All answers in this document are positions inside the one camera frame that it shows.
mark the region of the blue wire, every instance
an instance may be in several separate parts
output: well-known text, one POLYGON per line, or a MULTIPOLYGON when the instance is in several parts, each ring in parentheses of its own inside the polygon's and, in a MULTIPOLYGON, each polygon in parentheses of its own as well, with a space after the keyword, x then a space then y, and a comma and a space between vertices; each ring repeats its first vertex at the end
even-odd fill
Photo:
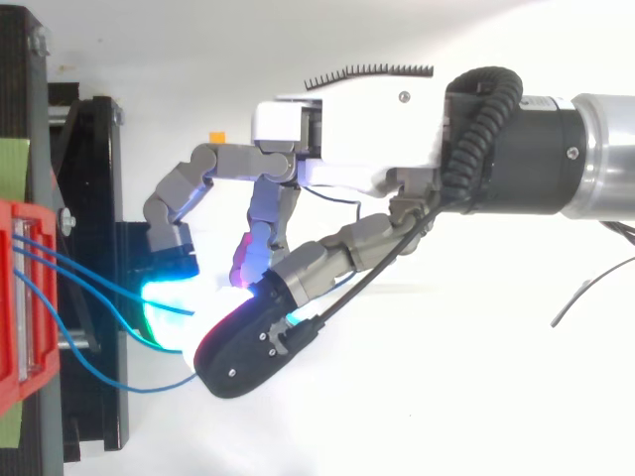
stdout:
POLYGON ((344 278, 339 283, 337 283, 335 286, 333 286, 330 289, 330 291, 327 292, 326 294, 331 293, 331 292, 335 291, 337 288, 340 288, 340 287, 344 286, 346 283, 348 283, 350 280, 352 280, 355 277, 356 274, 357 274, 356 271, 351 272, 350 275, 348 275, 346 278, 344 278))
POLYGON ((104 384, 110 385, 111 387, 114 387, 115 389, 126 390, 128 392, 134 392, 135 394, 156 394, 159 392, 165 392, 167 390, 175 389, 176 387, 180 387, 181 385, 184 385, 187 382, 192 381, 196 377, 196 374, 192 374, 186 379, 181 380, 180 382, 168 385, 166 387, 159 387, 156 389, 137 389, 134 387, 128 387, 127 385, 122 384, 121 382, 117 382, 115 380, 109 379, 108 377, 103 375, 101 372, 99 372, 97 369, 95 369, 90 364, 90 362, 88 362, 86 358, 81 354, 77 346, 72 341, 72 336, 70 335, 70 332, 68 332, 68 329, 66 329, 66 327, 64 326, 64 323, 62 322, 60 315, 58 314, 56 309, 53 307, 51 302, 47 299, 47 297, 44 296, 44 293, 42 293, 42 291, 40 291, 40 289, 35 285, 35 283, 33 283, 29 278, 24 276, 18 270, 13 270, 13 274, 16 275, 18 278, 20 278, 24 282, 24 284, 27 285, 27 287, 30 288, 31 291, 33 291, 33 293, 35 293, 36 296, 42 301, 42 304, 49 310, 53 319, 56 320, 56 323, 58 324, 58 327, 60 328, 60 331, 62 332, 64 338, 68 341, 70 350, 75 355, 77 360, 81 363, 81 365, 83 365, 88 372, 90 372, 92 375, 94 375, 97 379, 102 381, 104 384))
POLYGON ((102 278, 96 273, 90 271, 88 268, 85 268, 84 266, 82 266, 80 263, 73 261, 71 258, 61 255, 60 253, 57 253, 55 250, 52 250, 51 248, 47 248, 46 246, 41 245, 37 241, 30 240, 29 238, 25 238, 24 236, 20 236, 20 235, 13 235, 13 239, 22 241, 23 243, 27 243, 28 245, 33 246, 34 248, 37 248, 40 251, 44 251, 45 253, 51 256, 54 256, 59 262, 64 263, 65 265, 70 266, 71 268, 75 268, 78 271, 81 271, 82 273, 87 275, 89 278, 93 278, 101 285, 105 286, 106 288, 109 288, 111 291, 119 293, 122 296, 125 296, 131 300, 140 302, 141 304, 149 304, 153 307, 157 307, 163 310, 168 310, 169 312, 174 312, 176 314, 194 315, 194 313, 191 310, 179 309, 177 307, 172 307, 170 305, 161 304, 160 302, 154 302, 153 300, 145 300, 142 297, 129 292, 125 288, 115 285, 114 283, 106 280, 105 278, 102 278))
POLYGON ((13 251, 15 251, 17 253, 21 253, 21 254, 23 254, 25 256, 28 256, 32 260, 35 260, 35 261, 37 261, 39 263, 42 263, 45 266, 48 266, 52 270, 57 271, 61 275, 66 276, 71 281, 73 281, 73 282, 77 283, 78 285, 82 286, 85 290, 87 290, 89 293, 91 293, 93 296, 95 296, 97 299, 99 299, 99 301, 101 301, 106 307, 108 307, 110 312, 113 313, 113 315, 117 318, 119 323, 124 327, 126 332, 128 332, 128 334, 133 339, 135 339, 137 342, 140 342, 141 344, 145 345, 146 347, 149 347, 149 348, 151 348, 153 350, 157 350, 159 352, 165 352, 167 354, 183 354, 183 352, 181 350, 164 349, 160 345, 157 345, 157 344, 155 344, 153 342, 150 342, 150 341, 144 339, 143 337, 141 337, 140 335, 138 335, 134 331, 134 329, 130 326, 130 324, 128 324, 128 322, 126 322, 126 319, 123 317, 123 315, 121 315, 121 313, 119 313, 119 311, 114 306, 114 304, 112 302, 110 302, 110 299, 108 299, 106 296, 104 296, 102 293, 100 293, 95 287, 91 286, 89 283, 87 283, 85 280, 83 280, 79 276, 74 275, 73 273, 71 273, 68 270, 65 270, 64 268, 60 268, 59 266, 51 263, 50 261, 39 257, 35 253, 31 253, 30 251, 23 250, 22 248, 18 248, 17 246, 13 247, 13 251))

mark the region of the robotic hand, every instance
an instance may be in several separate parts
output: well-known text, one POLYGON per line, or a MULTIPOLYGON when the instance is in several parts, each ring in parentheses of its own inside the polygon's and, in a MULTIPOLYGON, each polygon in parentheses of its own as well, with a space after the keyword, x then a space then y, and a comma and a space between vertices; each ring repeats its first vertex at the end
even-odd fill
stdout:
POLYGON ((431 67, 357 66, 306 87, 258 106, 253 146, 198 146, 144 207, 158 267, 191 276, 197 265, 182 218, 212 178, 255 182, 250 231, 231 273, 254 298, 209 331, 194 358, 219 397, 244 395, 289 363, 397 256, 412 253, 443 211, 635 217, 633 97, 523 96, 520 78, 501 67, 445 87, 431 67), (290 253, 286 226, 303 185, 391 194, 390 213, 290 253), (336 278, 368 270, 325 313, 290 324, 287 315, 336 278))

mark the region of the coiled black cable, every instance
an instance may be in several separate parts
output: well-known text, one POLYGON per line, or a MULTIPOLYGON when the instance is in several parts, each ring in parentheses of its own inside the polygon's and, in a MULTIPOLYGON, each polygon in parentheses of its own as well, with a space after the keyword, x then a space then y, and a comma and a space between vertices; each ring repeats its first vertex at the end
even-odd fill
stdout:
POLYGON ((498 66, 468 71, 447 87, 447 92, 477 93, 482 85, 490 89, 476 117, 462 134, 442 173, 445 203, 466 200, 472 195, 496 136, 507 124, 523 96, 523 81, 514 71, 498 66))

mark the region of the silver metal cylinder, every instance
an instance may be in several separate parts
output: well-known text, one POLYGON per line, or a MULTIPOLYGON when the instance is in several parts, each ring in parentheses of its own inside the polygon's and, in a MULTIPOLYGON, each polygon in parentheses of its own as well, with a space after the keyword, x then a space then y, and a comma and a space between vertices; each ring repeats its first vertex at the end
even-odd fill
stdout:
POLYGON ((586 130, 586 160, 563 214, 572 219, 635 219, 635 97, 581 94, 573 104, 586 130))

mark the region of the black metal frame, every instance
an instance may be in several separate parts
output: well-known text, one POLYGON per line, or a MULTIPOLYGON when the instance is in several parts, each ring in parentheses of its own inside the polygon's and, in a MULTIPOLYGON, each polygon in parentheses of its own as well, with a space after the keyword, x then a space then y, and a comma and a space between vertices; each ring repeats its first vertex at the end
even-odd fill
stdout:
MULTIPOLYGON (((30 141, 25 201, 53 208, 46 58, 30 37, 41 24, 0 5, 0 137, 30 141)), ((24 402, 18 449, 0 449, 2 476, 63 476, 58 376, 24 402)))
MULTIPOLYGON (((65 84, 52 84, 61 105, 65 84)), ((60 247, 86 268, 114 283, 124 283, 127 246, 118 233, 122 222, 118 106, 109 97, 70 101, 63 127, 52 126, 53 167, 64 205, 77 224, 60 247)), ((84 331, 86 358, 109 378, 127 382, 125 336, 109 311, 93 296, 60 277, 60 312, 68 328, 84 331)), ((101 290, 125 314, 119 295, 101 290)), ((80 459, 81 441, 103 440, 106 451, 128 441, 128 395, 90 375, 69 351, 62 352, 64 461, 80 459)))

